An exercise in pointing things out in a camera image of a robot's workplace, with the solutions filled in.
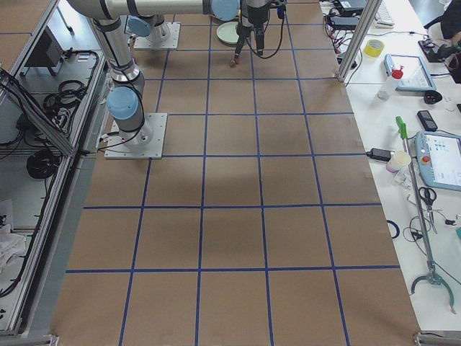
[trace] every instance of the scissors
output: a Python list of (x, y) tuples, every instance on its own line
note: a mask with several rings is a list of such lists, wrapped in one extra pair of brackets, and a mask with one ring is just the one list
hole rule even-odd
[(426, 203), (427, 216), (431, 221), (435, 234), (437, 234), (434, 223), (434, 210), (432, 209), (432, 203), (434, 203), (434, 201), (437, 199), (437, 194), (434, 189), (431, 189), (430, 187), (420, 187), (418, 191), (419, 197), (424, 201), (424, 203)]

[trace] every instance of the white mounting plate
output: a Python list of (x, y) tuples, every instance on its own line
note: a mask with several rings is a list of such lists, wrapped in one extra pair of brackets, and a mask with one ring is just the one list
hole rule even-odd
[[(125, 144), (120, 144), (114, 148), (106, 150), (104, 157), (106, 159), (161, 159), (164, 150), (164, 139), (166, 130), (166, 113), (146, 113), (146, 122), (153, 129), (153, 138), (143, 146), (142, 151), (133, 151)], [(111, 131), (118, 131), (117, 124), (112, 124)], [(119, 136), (109, 137), (107, 146), (113, 146), (121, 142)]]
[(145, 37), (137, 37), (135, 41), (135, 49), (138, 50), (165, 50), (165, 49), (177, 49), (179, 42), (179, 31), (181, 29), (181, 23), (170, 23), (167, 22), (170, 29), (170, 37), (167, 40), (159, 43), (153, 43)]

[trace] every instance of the black scissors handle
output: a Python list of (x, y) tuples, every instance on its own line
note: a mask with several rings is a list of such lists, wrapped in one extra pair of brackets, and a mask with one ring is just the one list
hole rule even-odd
[(432, 203), (437, 199), (437, 194), (434, 189), (430, 187), (420, 187), (419, 197), (426, 203), (426, 205), (432, 206)]

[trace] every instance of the yellow tape roll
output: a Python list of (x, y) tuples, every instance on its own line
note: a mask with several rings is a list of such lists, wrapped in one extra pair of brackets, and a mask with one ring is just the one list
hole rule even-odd
[(383, 49), (384, 49), (384, 43), (382, 43), (381, 41), (369, 40), (363, 51), (367, 55), (376, 58), (377, 56), (381, 54)]

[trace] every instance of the red bottle cap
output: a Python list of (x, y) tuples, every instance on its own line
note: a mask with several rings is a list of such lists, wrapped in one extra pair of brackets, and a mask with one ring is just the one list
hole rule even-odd
[(402, 79), (403, 77), (403, 66), (400, 67), (400, 70), (396, 69), (396, 68), (392, 68), (392, 77), (394, 79)]

